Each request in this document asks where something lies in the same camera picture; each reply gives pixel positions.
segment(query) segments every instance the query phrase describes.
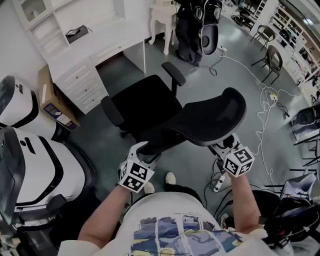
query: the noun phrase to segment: power strip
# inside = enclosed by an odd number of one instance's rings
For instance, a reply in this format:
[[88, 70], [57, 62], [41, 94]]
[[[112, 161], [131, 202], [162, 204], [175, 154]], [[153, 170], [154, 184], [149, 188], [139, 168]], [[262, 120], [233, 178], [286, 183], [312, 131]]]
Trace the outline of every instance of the power strip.
[[224, 48], [223, 46], [219, 46], [218, 48], [224, 51], [225, 53], [227, 52], [227, 48]]
[[269, 97], [270, 97], [270, 99], [271, 99], [272, 101], [277, 101], [277, 100], [278, 100], [277, 95], [275, 95], [274, 93], [273, 93], [273, 94], [270, 94]]

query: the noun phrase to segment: cardboard box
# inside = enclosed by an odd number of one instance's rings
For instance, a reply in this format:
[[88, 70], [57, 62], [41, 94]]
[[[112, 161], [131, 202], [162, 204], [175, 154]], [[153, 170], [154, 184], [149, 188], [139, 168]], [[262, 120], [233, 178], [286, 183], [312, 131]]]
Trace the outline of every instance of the cardboard box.
[[38, 84], [40, 107], [44, 112], [70, 131], [79, 127], [80, 124], [63, 99], [62, 92], [52, 82], [48, 65], [39, 71]]

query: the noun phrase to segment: speaker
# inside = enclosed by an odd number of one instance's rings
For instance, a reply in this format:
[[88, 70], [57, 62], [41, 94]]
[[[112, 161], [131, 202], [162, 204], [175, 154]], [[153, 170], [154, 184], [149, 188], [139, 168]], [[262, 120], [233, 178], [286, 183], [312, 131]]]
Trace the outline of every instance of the speaker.
[[204, 25], [200, 30], [201, 51], [204, 55], [211, 55], [218, 45], [219, 30], [216, 24]]

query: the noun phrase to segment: white cable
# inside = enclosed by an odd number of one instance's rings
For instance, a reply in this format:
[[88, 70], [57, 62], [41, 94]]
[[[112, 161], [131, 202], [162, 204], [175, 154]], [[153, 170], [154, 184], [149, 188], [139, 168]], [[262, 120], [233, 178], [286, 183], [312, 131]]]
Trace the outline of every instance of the white cable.
[[303, 231], [308, 232], [308, 231], [310, 230], [310, 227], [311, 227], [312, 225], [316, 224], [317, 221], [319, 220], [319, 218], [320, 218], [320, 215], [319, 215], [319, 213], [318, 213], [318, 217], [316, 218], [316, 220], [315, 220], [312, 224], [310, 224], [309, 226], [304, 226], [302, 230], [300, 230], [300, 231], [298, 231], [298, 232], [296, 232], [296, 233], [293, 233], [293, 234], [291, 233], [291, 234], [289, 234], [288, 237], [294, 236], [294, 235], [299, 234], [299, 233], [301, 233], [301, 232], [303, 232]]
[[[266, 129], [266, 125], [267, 125], [267, 121], [268, 121], [268, 117], [269, 117], [269, 113], [270, 113], [270, 110], [271, 108], [273, 108], [276, 104], [277, 104], [277, 101], [279, 99], [279, 93], [281, 91], [287, 93], [288, 95], [290, 96], [297, 96], [297, 95], [293, 95], [293, 94], [290, 94], [289, 92], [287, 92], [286, 90], [283, 90], [283, 89], [279, 89], [279, 90], [276, 90], [272, 87], [269, 87], [269, 86], [266, 86], [264, 83], [262, 83], [245, 65], [243, 65], [241, 62], [233, 59], [233, 58], [230, 58], [227, 56], [227, 53], [225, 53], [225, 55], [223, 55], [223, 50], [222, 50], [222, 53], [219, 53], [218, 52], [218, 48], [216, 49], [215, 51], [215, 54], [218, 56], [218, 57], [222, 57], [222, 58], [227, 58], [227, 59], [230, 59], [236, 63], [239, 63], [240, 65], [242, 65], [243, 67], [245, 67], [251, 75], [253, 75], [253, 77], [260, 83], [262, 84], [264, 87], [262, 88], [261, 90], [261, 93], [260, 93], [260, 100], [259, 100], [259, 103], [263, 109], [263, 111], [259, 111], [256, 113], [256, 115], [259, 117], [259, 119], [263, 122], [263, 128], [262, 128], [262, 131], [255, 131], [255, 134], [258, 136], [259, 140], [260, 140], [260, 143], [259, 143], [259, 146], [258, 146], [258, 149], [257, 149], [257, 152], [252, 152], [255, 156], [257, 156], [259, 154], [259, 148], [261, 148], [261, 157], [262, 157], [262, 162], [263, 162], [263, 165], [264, 165], [264, 169], [266, 171], [266, 173], [269, 175], [270, 177], [270, 180], [272, 182], [272, 185], [274, 185], [274, 181], [272, 180], [272, 177], [271, 177], [271, 174], [273, 173], [273, 169], [271, 168], [270, 170], [268, 170], [267, 168], [267, 165], [265, 163], [265, 158], [264, 158], [264, 152], [263, 152], [263, 145], [262, 145], [262, 142], [263, 142], [263, 139], [264, 139], [264, 132], [265, 132], [265, 129]], [[262, 100], [262, 95], [263, 95], [263, 92], [265, 90], [265, 97], [266, 97], [266, 101]], [[270, 93], [271, 95], [275, 95], [276, 96], [276, 99], [274, 99], [273, 101], [273, 104], [270, 105], [269, 103], [269, 97], [268, 97], [268, 94], [267, 93]], [[263, 120], [263, 118], [261, 117], [262, 114], [264, 114], [266, 112], [266, 119]]]

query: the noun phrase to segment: white stool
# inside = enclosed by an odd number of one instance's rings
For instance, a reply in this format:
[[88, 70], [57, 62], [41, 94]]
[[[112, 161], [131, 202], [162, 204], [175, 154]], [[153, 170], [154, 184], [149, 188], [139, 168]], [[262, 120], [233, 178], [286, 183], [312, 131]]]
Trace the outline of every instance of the white stool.
[[172, 45], [175, 44], [174, 39], [176, 35], [176, 14], [180, 6], [178, 4], [170, 4], [166, 6], [153, 4], [150, 6], [150, 8], [152, 9], [150, 20], [150, 30], [152, 38], [149, 41], [149, 44], [153, 45], [156, 39], [156, 21], [165, 24], [165, 44], [163, 53], [164, 55], [168, 55], [172, 31]]

